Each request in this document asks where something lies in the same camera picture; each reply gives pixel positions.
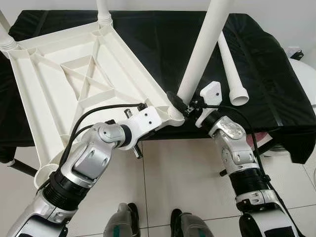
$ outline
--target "white floor tile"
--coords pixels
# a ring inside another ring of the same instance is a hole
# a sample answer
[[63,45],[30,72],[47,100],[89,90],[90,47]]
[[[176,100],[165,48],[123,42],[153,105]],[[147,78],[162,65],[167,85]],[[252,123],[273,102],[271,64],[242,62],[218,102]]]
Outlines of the white floor tile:
[[313,153],[311,154],[311,156],[309,157],[309,159],[307,160],[307,162],[303,166],[305,167],[305,170],[306,170],[312,184],[315,187],[314,173],[315,173],[315,169],[316,169],[316,147],[314,148]]
[[[18,148],[15,158],[36,165],[35,148]],[[33,177],[0,163],[0,236],[6,236],[13,223],[36,193]]]
[[316,191],[301,164],[290,156],[264,157],[262,163],[287,208],[316,204]]
[[[239,230],[239,217],[230,217],[205,221],[214,237],[241,237]],[[149,228],[149,237],[169,237],[170,226]]]
[[[148,237],[147,228],[144,228],[144,229],[140,230],[140,236],[141,237]],[[78,236],[78,237],[103,237],[103,234],[91,235],[91,236]]]
[[136,203],[140,226],[147,227],[143,161],[133,151],[115,150],[109,167],[71,220],[69,236],[102,233],[120,202]]
[[304,236],[316,236],[316,206],[299,207],[289,212]]
[[202,219],[240,215],[211,139],[144,141],[149,227],[167,225],[174,208]]

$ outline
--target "shoe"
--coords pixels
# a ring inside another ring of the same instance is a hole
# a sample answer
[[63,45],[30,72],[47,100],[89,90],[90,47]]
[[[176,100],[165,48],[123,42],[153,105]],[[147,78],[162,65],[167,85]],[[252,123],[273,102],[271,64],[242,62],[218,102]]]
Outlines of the shoe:
[[128,204],[132,217],[132,234],[133,237],[140,237],[138,209],[134,203]]
[[181,214],[182,211],[180,209],[174,209],[171,213],[171,237],[183,237],[183,233],[181,230]]

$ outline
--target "white wall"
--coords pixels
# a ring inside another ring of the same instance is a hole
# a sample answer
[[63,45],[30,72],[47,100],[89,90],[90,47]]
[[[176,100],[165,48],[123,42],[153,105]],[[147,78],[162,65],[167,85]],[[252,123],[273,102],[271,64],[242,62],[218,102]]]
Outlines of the white wall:
[[[23,9],[96,9],[95,0],[0,0],[13,24]],[[112,10],[206,10],[209,0],[108,0]],[[316,43],[316,0],[236,0],[231,12],[247,13],[283,47],[311,50]]]

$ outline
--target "white plastic pipe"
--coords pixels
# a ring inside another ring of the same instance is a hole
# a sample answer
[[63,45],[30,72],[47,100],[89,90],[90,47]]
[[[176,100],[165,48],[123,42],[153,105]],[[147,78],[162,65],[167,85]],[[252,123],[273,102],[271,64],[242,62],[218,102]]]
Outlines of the white plastic pipe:
[[111,14],[107,6],[107,0],[97,0],[98,6],[98,21],[101,26],[112,24]]
[[0,50],[7,57],[7,51],[16,49],[18,47],[17,42],[15,42],[14,38],[12,38],[0,23]]
[[240,106],[248,102],[249,96],[247,90],[243,88],[236,65],[228,48],[223,32],[219,35],[218,46],[221,51],[225,73],[230,89],[229,98],[232,105]]
[[[198,83],[218,41],[218,37],[225,25],[233,1],[211,0],[177,93],[186,104],[190,102],[197,89]],[[168,113],[174,119],[182,118],[181,113],[174,107],[170,107]]]

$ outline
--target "black tablecloth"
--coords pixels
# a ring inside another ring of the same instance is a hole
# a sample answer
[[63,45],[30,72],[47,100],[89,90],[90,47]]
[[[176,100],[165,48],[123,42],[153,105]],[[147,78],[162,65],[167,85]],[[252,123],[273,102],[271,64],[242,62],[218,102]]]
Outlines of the black tablecloth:
[[[10,29],[16,41],[91,23],[96,11],[25,10]],[[177,92],[195,45],[205,12],[114,11],[114,28],[165,91]],[[249,102],[238,107],[255,131],[269,131],[304,163],[315,146],[316,118],[287,57],[276,39],[246,14],[230,14],[223,29]],[[0,56],[0,146],[33,144],[9,61]],[[211,81],[222,87],[222,105],[231,105],[218,46],[212,54],[197,93]],[[248,129],[232,112],[221,111]],[[166,127],[150,139],[203,138],[190,121]]]

